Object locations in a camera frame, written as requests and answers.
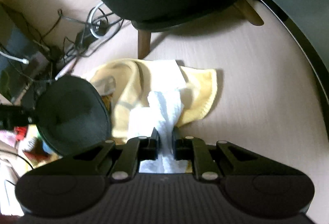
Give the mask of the white paper tissue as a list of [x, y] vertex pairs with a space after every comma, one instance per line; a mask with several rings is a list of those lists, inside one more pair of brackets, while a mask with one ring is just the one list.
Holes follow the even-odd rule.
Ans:
[[160, 149], [156, 160], [140, 163], [142, 173], [185, 173], [186, 160], [175, 160], [172, 132], [182, 114], [184, 105], [181, 90], [186, 81], [176, 61], [137, 61], [140, 68], [142, 101], [129, 114], [128, 137], [150, 136], [155, 128], [160, 135]]

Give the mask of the blue tissue pack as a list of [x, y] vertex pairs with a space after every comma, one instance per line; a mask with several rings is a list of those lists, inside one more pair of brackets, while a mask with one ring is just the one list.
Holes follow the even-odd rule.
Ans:
[[49, 155], [55, 154], [54, 150], [51, 149], [51, 147], [45, 141], [42, 142], [42, 149]]

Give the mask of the yellow cartoon print cloth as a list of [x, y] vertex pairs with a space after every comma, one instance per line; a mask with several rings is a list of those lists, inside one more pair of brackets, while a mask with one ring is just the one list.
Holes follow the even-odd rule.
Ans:
[[117, 59], [98, 69], [90, 80], [100, 95], [112, 82], [115, 90], [112, 100], [112, 135], [128, 140], [130, 111], [135, 107], [147, 107], [151, 91], [166, 87], [182, 90], [184, 106], [177, 126], [203, 119], [211, 110], [218, 91], [216, 70], [179, 66], [176, 61], [143, 61]]

